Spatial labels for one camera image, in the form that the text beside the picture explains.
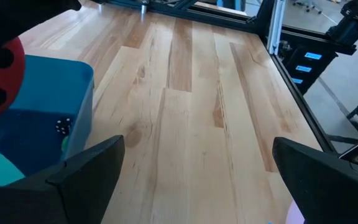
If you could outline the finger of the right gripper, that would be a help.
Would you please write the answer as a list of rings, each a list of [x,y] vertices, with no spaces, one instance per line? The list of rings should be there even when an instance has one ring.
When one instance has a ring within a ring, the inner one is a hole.
[[[0,0],[0,47],[63,12],[80,9],[79,0]]]

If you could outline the small black die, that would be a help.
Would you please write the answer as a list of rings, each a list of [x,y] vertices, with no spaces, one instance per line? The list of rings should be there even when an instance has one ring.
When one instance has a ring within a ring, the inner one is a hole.
[[[72,119],[67,117],[60,118],[55,123],[55,130],[63,136],[67,136],[70,133],[72,126]]]

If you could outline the black box with blue lights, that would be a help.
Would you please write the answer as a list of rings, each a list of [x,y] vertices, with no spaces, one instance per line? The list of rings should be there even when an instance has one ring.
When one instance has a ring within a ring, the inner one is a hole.
[[[280,55],[293,83],[304,95],[337,57],[324,39],[283,31]]]

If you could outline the large red foam die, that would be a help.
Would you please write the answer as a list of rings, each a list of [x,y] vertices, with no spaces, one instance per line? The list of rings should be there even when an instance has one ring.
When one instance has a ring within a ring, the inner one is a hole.
[[[24,48],[20,38],[16,37],[0,48],[0,114],[16,99],[24,73]]]

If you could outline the large pink foam die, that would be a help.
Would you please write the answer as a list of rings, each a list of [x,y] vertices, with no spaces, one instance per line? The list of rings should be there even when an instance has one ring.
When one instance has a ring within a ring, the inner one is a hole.
[[[285,224],[305,224],[305,219],[295,201],[290,204]]]

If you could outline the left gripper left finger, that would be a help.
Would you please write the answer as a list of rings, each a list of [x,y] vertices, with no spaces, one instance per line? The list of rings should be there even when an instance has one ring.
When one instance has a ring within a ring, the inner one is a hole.
[[[122,135],[0,187],[0,224],[101,224],[124,160]]]

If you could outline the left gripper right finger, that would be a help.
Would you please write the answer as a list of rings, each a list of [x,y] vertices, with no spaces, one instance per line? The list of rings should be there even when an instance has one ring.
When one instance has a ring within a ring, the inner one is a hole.
[[[305,224],[358,224],[357,164],[284,137],[272,155]]]

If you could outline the blue plastic bin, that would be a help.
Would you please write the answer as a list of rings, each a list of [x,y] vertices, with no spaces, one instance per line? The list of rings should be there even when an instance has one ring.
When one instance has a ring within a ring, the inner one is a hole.
[[[93,115],[93,69],[86,63],[26,55],[13,104],[0,114],[0,153],[31,176],[85,148]],[[55,123],[71,118],[68,146]]]

